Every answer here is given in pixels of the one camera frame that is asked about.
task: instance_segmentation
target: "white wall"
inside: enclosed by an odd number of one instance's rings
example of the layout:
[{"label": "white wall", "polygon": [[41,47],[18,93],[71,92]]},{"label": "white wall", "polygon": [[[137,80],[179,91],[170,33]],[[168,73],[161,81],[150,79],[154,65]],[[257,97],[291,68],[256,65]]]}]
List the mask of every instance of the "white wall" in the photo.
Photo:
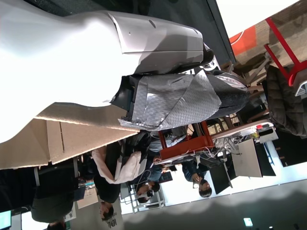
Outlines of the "white wall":
[{"label": "white wall", "polygon": [[252,219],[253,229],[292,230],[294,223],[307,229],[306,217],[307,180],[303,180],[126,214],[123,220],[125,230],[245,230],[243,218]]},{"label": "white wall", "polygon": [[298,0],[216,0],[228,37],[250,28]]}]

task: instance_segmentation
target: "dark hair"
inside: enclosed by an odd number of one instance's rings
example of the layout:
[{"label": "dark hair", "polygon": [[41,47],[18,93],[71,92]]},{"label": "dark hair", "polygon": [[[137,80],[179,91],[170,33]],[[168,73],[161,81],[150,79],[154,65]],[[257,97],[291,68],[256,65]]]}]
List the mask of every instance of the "dark hair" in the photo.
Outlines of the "dark hair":
[{"label": "dark hair", "polygon": [[138,202],[139,202],[140,204],[145,204],[145,203],[148,202],[148,199],[145,198],[145,197],[140,197],[140,198],[138,198]]},{"label": "dark hair", "polygon": [[169,166],[169,169],[170,169],[170,171],[172,171],[172,172],[177,171],[177,168],[176,168],[176,166],[174,166],[174,165]]},{"label": "dark hair", "polygon": [[111,219],[113,217],[113,215],[114,215],[114,208],[112,206],[111,208],[109,208],[108,213],[104,212],[104,218],[101,218],[101,219],[102,219],[102,221],[107,221],[107,220]]},{"label": "dark hair", "polygon": [[212,189],[211,188],[208,188],[206,190],[200,190],[200,196],[203,197],[203,198],[208,198],[211,196],[212,194]]},{"label": "dark hair", "polygon": [[160,184],[158,182],[155,182],[152,186],[152,190],[156,193],[160,190]]},{"label": "dark hair", "polygon": [[50,226],[50,224],[48,224],[47,230],[65,230],[66,229],[66,223],[64,223],[64,226],[62,224],[62,222],[57,222],[57,224]]}]

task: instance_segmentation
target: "white desk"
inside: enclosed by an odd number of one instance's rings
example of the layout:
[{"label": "white desk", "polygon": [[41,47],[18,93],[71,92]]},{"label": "white desk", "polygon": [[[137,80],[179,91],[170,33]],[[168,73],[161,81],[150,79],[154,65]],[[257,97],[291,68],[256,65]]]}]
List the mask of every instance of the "white desk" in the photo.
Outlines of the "white desk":
[{"label": "white desk", "polygon": [[233,37],[298,0],[216,0],[228,34]]},{"label": "white desk", "polygon": [[226,131],[223,131],[221,133],[217,133],[214,135],[211,135],[212,139],[218,139],[218,138],[225,138],[225,137],[229,137],[231,135],[234,135],[238,132],[242,132],[242,131],[248,131],[250,129],[256,129],[257,126],[259,125],[269,125],[269,127],[273,127],[274,124],[270,121],[270,120],[261,120],[261,121],[256,121],[256,122],[252,122],[252,123],[248,123],[242,126],[238,126],[236,128],[232,128]]}]

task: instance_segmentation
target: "orange panel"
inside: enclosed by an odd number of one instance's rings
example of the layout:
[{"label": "orange panel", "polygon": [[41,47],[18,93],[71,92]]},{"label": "orange panel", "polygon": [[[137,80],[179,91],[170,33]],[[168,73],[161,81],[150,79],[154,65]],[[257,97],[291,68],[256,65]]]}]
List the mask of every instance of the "orange panel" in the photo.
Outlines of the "orange panel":
[{"label": "orange panel", "polygon": [[201,136],[163,149],[160,151],[160,155],[162,160],[166,160],[189,152],[203,150],[205,147],[212,148],[213,146],[210,146],[206,136]]},{"label": "orange panel", "polygon": [[[231,37],[229,39],[230,43],[235,42],[240,37],[240,35],[241,33]],[[244,31],[240,40],[238,40],[235,44],[232,45],[232,49],[236,56],[254,48],[256,45],[257,45],[256,26],[252,26]]]}]

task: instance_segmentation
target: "desk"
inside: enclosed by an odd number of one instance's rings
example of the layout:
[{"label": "desk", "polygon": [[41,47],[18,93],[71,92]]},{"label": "desk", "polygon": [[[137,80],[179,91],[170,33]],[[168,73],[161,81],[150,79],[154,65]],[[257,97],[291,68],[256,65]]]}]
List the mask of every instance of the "desk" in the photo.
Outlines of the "desk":
[{"label": "desk", "polygon": [[239,127],[228,129],[226,131],[217,133],[215,135],[211,135],[211,137],[212,137],[213,140],[218,139],[218,138],[226,138],[226,137],[229,137],[231,135],[234,135],[234,134],[242,132],[242,131],[248,132],[249,130],[252,130],[252,129],[256,130],[257,126],[267,126],[267,125],[269,127],[274,126],[273,123],[270,120],[255,121],[253,123],[248,123],[248,124],[245,124],[245,125],[242,125],[242,126],[239,126]]}]

